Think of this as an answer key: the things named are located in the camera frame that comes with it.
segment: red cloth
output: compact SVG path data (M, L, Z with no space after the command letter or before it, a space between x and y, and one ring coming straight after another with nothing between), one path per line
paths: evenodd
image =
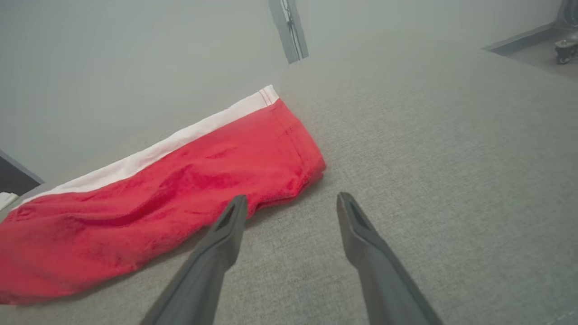
M278 99L127 179L38 197L0 224L0 302L67 296L132 272L211 225L235 195L247 195L251 216L295 198L323 169Z

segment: gray wall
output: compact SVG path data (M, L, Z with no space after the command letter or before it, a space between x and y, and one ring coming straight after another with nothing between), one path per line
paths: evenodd
M0 149L48 181L286 65L267 0L1 0Z
M296 2L310 56L393 29L482 47L554 21L560 5ZM268 0L0 0L0 149L49 181L199 109L191 103L205 94L286 65Z

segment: wheel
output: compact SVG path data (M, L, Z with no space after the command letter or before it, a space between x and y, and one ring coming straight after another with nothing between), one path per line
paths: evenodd
M556 57L556 64L566 64L568 62L570 62L569 57L561 57L561 56Z

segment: gray tablecloth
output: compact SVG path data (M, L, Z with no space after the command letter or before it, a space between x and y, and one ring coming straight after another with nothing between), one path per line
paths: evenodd
M249 221L216 324L367 324L335 213L349 191L446 324L578 323L578 84L496 54L386 34L191 103L54 186L273 84L325 178ZM198 236L8 324L134 324Z

